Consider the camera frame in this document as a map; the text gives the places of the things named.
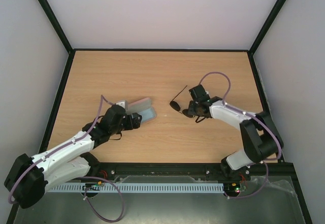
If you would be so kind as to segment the pink grey glasses case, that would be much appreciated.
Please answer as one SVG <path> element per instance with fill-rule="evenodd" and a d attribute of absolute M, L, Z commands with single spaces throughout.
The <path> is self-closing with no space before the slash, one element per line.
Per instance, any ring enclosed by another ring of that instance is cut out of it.
<path fill-rule="evenodd" d="M 127 115 L 130 115 L 132 113 L 139 113 L 139 112 L 146 110 L 148 108 L 151 108 L 151 107 L 152 107 L 151 98 L 144 98 L 144 99 L 141 99 L 136 102 L 128 104 L 126 113 L 127 113 Z"/>

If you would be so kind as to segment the light blue cleaning cloth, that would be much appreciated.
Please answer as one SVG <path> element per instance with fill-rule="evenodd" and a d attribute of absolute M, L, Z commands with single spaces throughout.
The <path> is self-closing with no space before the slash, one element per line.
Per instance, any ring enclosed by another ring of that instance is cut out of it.
<path fill-rule="evenodd" d="M 148 122 L 156 117 L 156 112 L 153 107 L 143 110 L 138 114 L 142 117 L 141 123 Z"/>

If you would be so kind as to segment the black sunglasses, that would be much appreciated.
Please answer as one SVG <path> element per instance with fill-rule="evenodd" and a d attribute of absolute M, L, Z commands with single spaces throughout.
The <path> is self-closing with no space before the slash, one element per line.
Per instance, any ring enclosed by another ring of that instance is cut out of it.
<path fill-rule="evenodd" d="M 196 114 L 192 115 L 189 111 L 189 104 L 192 99 L 189 95 L 182 95 L 183 92 L 187 89 L 187 85 L 184 86 L 169 102 L 170 107 L 175 110 L 176 112 L 180 113 L 181 115 L 186 116 L 187 118 L 196 118 L 198 119 L 199 116 Z"/>

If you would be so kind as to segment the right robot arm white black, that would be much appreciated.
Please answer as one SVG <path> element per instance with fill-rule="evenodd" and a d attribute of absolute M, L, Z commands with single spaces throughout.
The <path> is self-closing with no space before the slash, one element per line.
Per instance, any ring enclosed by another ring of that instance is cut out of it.
<path fill-rule="evenodd" d="M 242 111 L 220 97 L 210 97 L 201 84 L 191 88 L 189 94 L 192 100 L 187 109 L 188 115 L 217 119 L 240 131 L 243 148 L 221 160 L 220 169 L 224 178 L 233 179 L 245 167 L 282 153 L 283 140 L 269 113 Z"/>

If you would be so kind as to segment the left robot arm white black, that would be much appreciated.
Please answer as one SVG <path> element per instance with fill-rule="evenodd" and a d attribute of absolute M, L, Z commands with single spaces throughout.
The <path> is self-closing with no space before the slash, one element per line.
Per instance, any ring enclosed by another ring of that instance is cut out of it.
<path fill-rule="evenodd" d="M 82 130 L 54 148 L 33 156 L 21 154 L 4 181 L 8 202 L 29 208 L 51 188 L 86 176 L 91 166 L 82 154 L 108 142 L 113 135 L 138 129 L 141 122 L 139 112 L 130 113 L 114 104 L 104 115 L 97 114 Z"/>

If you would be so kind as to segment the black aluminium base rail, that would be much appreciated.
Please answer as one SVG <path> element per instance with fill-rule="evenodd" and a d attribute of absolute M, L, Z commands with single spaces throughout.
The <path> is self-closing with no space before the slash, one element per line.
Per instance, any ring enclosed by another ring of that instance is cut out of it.
<path fill-rule="evenodd" d="M 175 175 L 175 176 L 203 176 L 208 180 L 212 179 L 234 179 L 241 175 L 257 176 L 265 175 L 266 169 L 270 176 L 295 176 L 296 171 L 292 163 L 268 163 L 256 164 L 251 167 L 242 167 L 238 170 L 231 170 L 221 163 L 100 163 L 100 170 L 105 171 L 109 178 L 113 176 L 139 175 Z"/>

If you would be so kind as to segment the black frame post left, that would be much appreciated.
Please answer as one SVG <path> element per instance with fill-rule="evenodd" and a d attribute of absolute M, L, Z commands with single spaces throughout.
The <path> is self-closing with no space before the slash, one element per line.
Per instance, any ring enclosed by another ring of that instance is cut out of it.
<path fill-rule="evenodd" d="M 46 14 L 48 20 L 50 21 L 53 29 L 55 30 L 57 36 L 59 37 L 61 43 L 63 44 L 65 50 L 67 51 L 68 54 L 73 52 L 73 48 L 68 41 L 58 19 L 56 18 L 48 0 L 38 0 L 40 6 L 42 7 L 44 13 Z"/>

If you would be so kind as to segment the black frame post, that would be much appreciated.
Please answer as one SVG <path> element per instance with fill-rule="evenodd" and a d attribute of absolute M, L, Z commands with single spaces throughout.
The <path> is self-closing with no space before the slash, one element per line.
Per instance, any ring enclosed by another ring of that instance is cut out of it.
<path fill-rule="evenodd" d="M 268 14 L 265 22 L 263 23 L 260 31 L 258 32 L 254 42 L 249 49 L 250 54 L 255 54 L 286 1 L 287 0 L 276 0 L 274 6 L 272 7 L 270 13 Z"/>
<path fill-rule="evenodd" d="M 58 19 L 56 18 L 48 0 L 38 0 L 40 6 L 42 7 L 44 13 L 46 14 L 48 20 L 50 21 L 53 29 L 55 30 L 57 36 L 59 37 L 61 43 L 63 44 L 65 50 L 67 51 L 68 54 L 73 52 L 73 48 L 68 41 Z"/>

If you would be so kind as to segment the black frame post right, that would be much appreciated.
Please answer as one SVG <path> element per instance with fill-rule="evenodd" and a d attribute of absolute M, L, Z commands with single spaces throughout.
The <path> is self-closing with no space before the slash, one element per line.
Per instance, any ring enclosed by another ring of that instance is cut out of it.
<path fill-rule="evenodd" d="M 268 14 L 265 22 L 263 23 L 260 31 L 258 32 L 254 42 L 249 49 L 250 54 L 255 54 L 286 1 L 287 0 L 276 0 L 274 6 L 272 7 L 270 13 Z"/>

